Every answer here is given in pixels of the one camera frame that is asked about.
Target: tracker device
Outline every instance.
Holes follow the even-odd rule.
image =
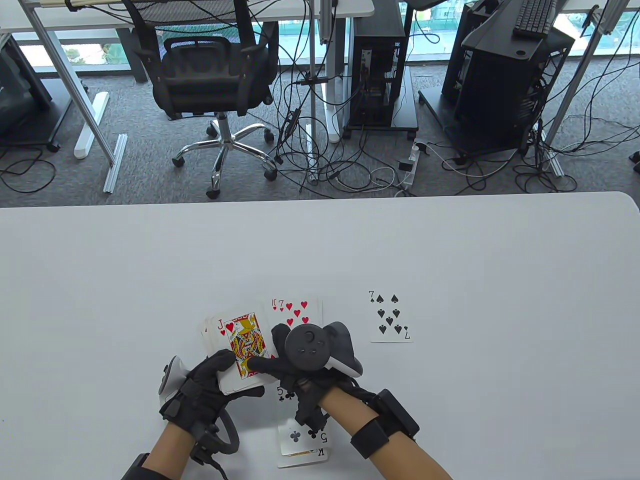
[[[302,371],[336,369],[352,378],[362,375],[362,365],[353,354],[351,335],[342,322],[324,328],[298,325],[287,335],[284,349],[289,361]]]
[[[415,420],[404,409],[389,390],[382,390],[365,402],[379,417],[376,417],[351,437],[351,445],[362,455],[369,458],[389,442],[396,432],[403,432],[413,440],[420,430]]]

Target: office chair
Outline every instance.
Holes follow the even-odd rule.
[[[232,134],[227,112],[239,116],[260,103],[273,102],[269,86],[278,68],[278,22],[265,22],[255,41],[253,14],[247,0],[123,0],[134,24],[141,58],[153,84],[154,99],[171,119],[183,113],[215,112],[207,128],[213,140],[183,147],[172,159],[184,165],[184,154],[220,148],[207,196],[220,194],[222,166],[230,150],[262,162],[264,176],[273,181],[278,169],[273,159],[240,140],[264,130],[267,143],[273,133],[264,124],[252,124]]]

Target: power strip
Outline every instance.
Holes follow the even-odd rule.
[[[413,180],[415,178],[415,171],[418,168],[418,160],[420,159],[420,152],[424,152],[426,155],[427,145],[424,141],[420,139],[415,139],[413,141],[413,145],[411,146],[411,153],[409,154],[409,158],[407,160],[399,161],[399,169],[402,172],[406,172],[404,178],[400,180],[400,185],[404,188],[409,188],[413,185]]]

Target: chair armrest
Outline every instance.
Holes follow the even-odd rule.
[[[269,48],[269,71],[257,72],[255,65],[263,50]],[[238,86],[237,114],[246,115],[248,110],[249,92],[256,74],[261,73],[269,79],[269,84],[273,81],[278,68],[278,22],[265,22],[262,24],[262,34],[257,45],[246,47],[240,50],[240,83]]]

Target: chrome chair base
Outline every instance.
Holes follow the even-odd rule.
[[[209,127],[207,128],[207,134],[214,137],[213,140],[203,140],[190,143],[181,148],[177,155],[172,159],[173,164],[176,167],[184,165],[184,154],[193,150],[204,150],[207,148],[219,148],[218,156],[213,164],[211,171],[211,187],[207,190],[207,196],[212,200],[217,198],[220,194],[220,179],[222,176],[222,166],[224,165],[227,154],[231,150],[238,150],[249,156],[252,156],[256,160],[262,163],[264,169],[264,177],[269,181],[274,181],[278,176],[278,167],[274,160],[269,157],[262,150],[259,150],[251,145],[241,143],[247,135],[258,131],[264,131],[264,140],[267,143],[273,143],[274,137],[271,130],[269,130],[264,124],[252,124],[245,127],[236,133],[232,134],[229,130],[229,122],[226,112],[217,112],[216,119],[211,120]]]

